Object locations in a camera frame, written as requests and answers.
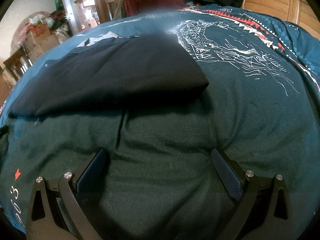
wooden chair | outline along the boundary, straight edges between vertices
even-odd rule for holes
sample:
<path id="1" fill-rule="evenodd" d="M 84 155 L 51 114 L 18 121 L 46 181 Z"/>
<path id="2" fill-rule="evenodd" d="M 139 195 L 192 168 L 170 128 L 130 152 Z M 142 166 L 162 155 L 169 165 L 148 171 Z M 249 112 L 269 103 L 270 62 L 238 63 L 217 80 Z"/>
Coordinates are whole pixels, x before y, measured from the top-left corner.
<path id="1" fill-rule="evenodd" d="M 27 71 L 27 69 L 32 66 L 23 47 L 20 47 L 3 63 L 15 81 L 18 81 L 19 78 Z"/>
<path id="2" fill-rule="evenodd" d="M 109 14 L 110 20 L 112 21 L 112 19 L 114 17 L 115 10 L 116 10 L 120 0 L 104 0 L 104 1 L 107 4 L 108 14 Z"/>

wall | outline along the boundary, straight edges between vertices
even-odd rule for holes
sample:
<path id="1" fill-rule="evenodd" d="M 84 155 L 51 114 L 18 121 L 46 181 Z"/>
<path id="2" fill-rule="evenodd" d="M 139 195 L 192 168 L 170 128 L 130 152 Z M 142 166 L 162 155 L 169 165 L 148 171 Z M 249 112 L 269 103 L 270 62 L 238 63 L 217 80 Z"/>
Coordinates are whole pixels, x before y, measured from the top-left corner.
<path id="1" fill-rule="evenodd" d="M 10 46 L 14 32 L 22 20 L 37 11 L 53 12 L 56 10 L 54 0 L 14 0 L 0 22 L 0 65 L 4 68 L 3 61 L 10 57 Z M 14 79 L 5 73 L 10 82 Z"/>

green object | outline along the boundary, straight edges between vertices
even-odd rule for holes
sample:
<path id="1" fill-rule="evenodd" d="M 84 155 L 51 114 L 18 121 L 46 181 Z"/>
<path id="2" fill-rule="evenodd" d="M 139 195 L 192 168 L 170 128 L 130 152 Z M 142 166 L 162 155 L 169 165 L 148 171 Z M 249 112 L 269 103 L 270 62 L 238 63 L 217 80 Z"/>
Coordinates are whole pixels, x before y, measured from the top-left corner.
<path id="1" fill-rule="evenodd" d="M 57 11 L 64 11 L 64 5 L 62 0 L 55 0 Z"/>

teal blanket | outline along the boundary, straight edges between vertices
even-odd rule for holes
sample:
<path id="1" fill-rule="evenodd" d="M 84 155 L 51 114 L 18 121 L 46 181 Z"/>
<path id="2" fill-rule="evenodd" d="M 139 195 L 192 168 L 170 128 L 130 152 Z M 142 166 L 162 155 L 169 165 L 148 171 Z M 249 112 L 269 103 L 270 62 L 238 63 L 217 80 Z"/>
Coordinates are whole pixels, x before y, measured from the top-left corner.
<path id="1" fill-rule="evenodd" d="M 129 37 L 159 30 L 175 33 L 207 76 L 200 99 L 8 118 L 9 106 L 47 60 L 109 31 Z M 0 119 L 10 127 L 0 141 L 5 215 L 25 231 L 35 179 L 74 171 L 99 146 L 111 164 L 84 208 L 106 236 L 210 239 L 235 205 L 210 161 L 220 146 L 244 170 L 284 176 L 298 237 L 320 202 L 319 48 L 297 25 L 217 5 L 156 11 L 82 32 L 39 58 L 7 99 Z"/>

wooden headboard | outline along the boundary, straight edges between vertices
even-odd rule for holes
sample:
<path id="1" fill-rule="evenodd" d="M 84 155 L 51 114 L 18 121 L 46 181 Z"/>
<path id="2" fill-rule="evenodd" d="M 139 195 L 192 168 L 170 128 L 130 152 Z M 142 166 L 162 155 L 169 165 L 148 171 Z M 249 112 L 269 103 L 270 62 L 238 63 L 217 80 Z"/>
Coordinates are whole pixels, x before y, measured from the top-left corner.
<path id="1" fill-rule="evenodd" d="M 320 22 L 306 0 L 244 0 L 242 8 L 296 23 L 320 40 Z"/>

